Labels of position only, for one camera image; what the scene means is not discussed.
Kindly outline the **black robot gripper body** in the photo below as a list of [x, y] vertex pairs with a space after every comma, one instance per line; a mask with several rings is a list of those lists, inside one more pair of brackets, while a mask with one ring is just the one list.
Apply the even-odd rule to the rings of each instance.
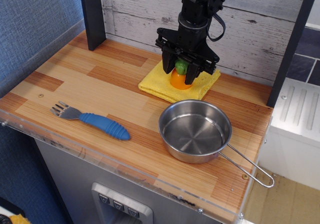
[[209, 18], [195, 24], [187, 21], [182, 14], [179, 14], [178, 29], [158, 28], [158, 38], [155, 44], [161, 50], [163, 47], [169, 47], [176, 53], [177, 59], [183, 59], [189, 64], [194, 60], [206, 61], [203, 72], [213, 74], [219, 57], [207, 44], [211, 21], [212, 18]]

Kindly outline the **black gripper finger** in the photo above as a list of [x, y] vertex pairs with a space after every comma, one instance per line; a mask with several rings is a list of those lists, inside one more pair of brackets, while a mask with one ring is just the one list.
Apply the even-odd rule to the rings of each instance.
[[201, 72], [206, 69], [206, 61], [204, 60], [194, 60], [187, 68], [185, 84], [192, 84], [195, 78], [199, 76]]
[[162, 49], [162, 66], [166, 74], [169, 74], [175, 67], [175, 61], [177, 59], [176, 53], [169, 47], [163, 47]]

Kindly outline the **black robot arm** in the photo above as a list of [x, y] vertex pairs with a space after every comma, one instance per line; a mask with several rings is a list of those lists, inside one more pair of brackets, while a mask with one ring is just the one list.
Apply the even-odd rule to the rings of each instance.
[[207, 39], [216, 42], [221, 36], [211, 37], [211, 21], [217, 20], [222, 27], [224, 21], [217, 15], [225, 0], [182, 0], [178, 15], [178, 30], [159, 28], [156, 45], [162, 50], [162, 65], [170, 73], [178, 59], [188, 63], [185, 84], [190, 85], [201, 72], [213, 74], [218, 55], [208, 46]]

